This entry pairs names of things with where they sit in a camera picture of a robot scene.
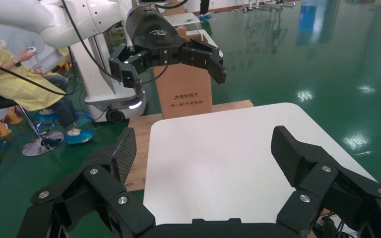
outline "carbon fiber finger pad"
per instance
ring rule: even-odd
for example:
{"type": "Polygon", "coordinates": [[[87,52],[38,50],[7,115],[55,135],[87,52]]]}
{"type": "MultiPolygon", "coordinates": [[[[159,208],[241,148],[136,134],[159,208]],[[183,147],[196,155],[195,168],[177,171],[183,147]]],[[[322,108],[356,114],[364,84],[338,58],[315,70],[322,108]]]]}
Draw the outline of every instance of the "carbon fiber finger pad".
{"type": "Polygon", "coordinates": [[[115,143],[112,158],[112,174],[121,182],[125,183],[136,156],[135,131],[125,128],[115,143]]]}
{"type": "Polygon", "coordinates": [[[297,142],[284,126],[274,128],[271,152],[292,187],[301,182],[300,169],[306,161],[295,148],[297,142]]]}

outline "white object in hand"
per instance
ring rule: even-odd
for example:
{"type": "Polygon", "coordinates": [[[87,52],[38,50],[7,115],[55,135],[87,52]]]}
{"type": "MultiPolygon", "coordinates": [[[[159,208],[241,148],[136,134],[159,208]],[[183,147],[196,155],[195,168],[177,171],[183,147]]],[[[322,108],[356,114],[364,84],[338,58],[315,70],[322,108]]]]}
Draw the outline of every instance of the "white object in hand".
{"type": "Polygon", "coordinates": [[[30,47],[28,48],[28,52],[27,52],[27,53],[34,53],[34,52],[36,52],[36,47],[34,47],[34,46],[30,46],[30,47]]]}

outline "wooden pallet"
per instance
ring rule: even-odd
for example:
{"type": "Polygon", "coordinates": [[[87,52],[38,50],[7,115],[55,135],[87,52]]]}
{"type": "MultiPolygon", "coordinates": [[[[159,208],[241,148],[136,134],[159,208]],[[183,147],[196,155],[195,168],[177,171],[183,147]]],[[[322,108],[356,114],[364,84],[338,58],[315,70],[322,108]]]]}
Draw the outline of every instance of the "wooden pallet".
{"type": "MultiPolygon", "coordinates": [[[[254,105],[250,100],[245,100],[214,105],[212,108],[213,112],[221,112],[241,108],[250,108],[253,106],[254,105]]],[[[162,119],[163,116],[161,114],[154,114],[133,118],[129,121],[129,127],[132,127],[135,130],[137,152],[135,161],[125,182],[125,187],[128,191],[142,190],[145,187],[150,131],[152,125],[162,119]]]]}

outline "caster wheel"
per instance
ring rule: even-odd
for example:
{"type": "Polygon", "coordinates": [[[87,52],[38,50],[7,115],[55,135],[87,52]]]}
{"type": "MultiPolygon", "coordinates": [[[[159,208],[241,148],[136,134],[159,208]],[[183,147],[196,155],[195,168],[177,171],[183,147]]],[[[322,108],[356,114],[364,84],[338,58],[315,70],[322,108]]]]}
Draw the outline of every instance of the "caster wheel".
{"type": "Polygon", "coordinates": [[[124,115],[124,113],[122,113],[118,110],[110,109],[106,113],[106,119],[109,122],[119,123],[125,119],[125,115],[124,115]]]}

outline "hand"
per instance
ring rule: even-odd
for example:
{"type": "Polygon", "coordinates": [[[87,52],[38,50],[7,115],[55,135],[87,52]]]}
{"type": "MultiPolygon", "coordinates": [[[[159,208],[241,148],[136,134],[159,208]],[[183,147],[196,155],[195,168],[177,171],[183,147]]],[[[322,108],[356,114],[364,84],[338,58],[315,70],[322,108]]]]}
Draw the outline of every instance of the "hand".
{"type": "Polygon", "coordinates": [[[42,77],[46,75],[46,73],[43,70],[43,67],[37,67],[37,68],[32,69],[31,71],[35,74],[42,76],[42,77]]]}
{"type": "Polygon", "coordinates": [[[25,50],[23,50],[20,55],[16,58],[18,61],[20,62],[24,62],[24,61],[28,61],[30,60],[31,58],[33,58],[33,56],[35,56],[36,54],[38,54],[38,52],[33,52],[33,53],[28,53],[28,48],[26,48],[25,50]]]}

